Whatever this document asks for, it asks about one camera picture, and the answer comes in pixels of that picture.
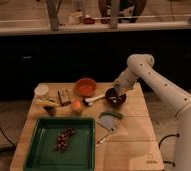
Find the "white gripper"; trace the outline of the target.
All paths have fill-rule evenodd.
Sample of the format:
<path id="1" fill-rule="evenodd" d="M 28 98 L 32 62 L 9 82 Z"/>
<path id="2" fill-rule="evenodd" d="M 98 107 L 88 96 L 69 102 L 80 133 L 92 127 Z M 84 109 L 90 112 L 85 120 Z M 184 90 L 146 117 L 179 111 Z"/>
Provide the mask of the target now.
<path id="1" fill-rule="evenodd" d="M 123 95 L 127 91 L 132 90 L 136 82 L 136 77 L 127 71 L 123 71 L 119 77 L 114 81 L 113 88 L 118 95 Z"/>

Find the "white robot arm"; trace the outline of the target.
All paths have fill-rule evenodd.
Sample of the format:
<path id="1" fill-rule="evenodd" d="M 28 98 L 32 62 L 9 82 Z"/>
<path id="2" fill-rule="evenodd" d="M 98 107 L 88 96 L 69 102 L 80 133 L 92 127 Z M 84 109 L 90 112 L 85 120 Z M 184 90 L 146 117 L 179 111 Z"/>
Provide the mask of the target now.
<path id="1" fill-rule="evenodd" d="M 179 120 L 173 171 L 191 171 L 191 94 L 157 73 L 153 65 L 154 57 L 150 54 L 130 55 L 127 68 L 116 78 L 113 85 L 118 94 L 124 94 L 141 78 L 171 107 Z"/>

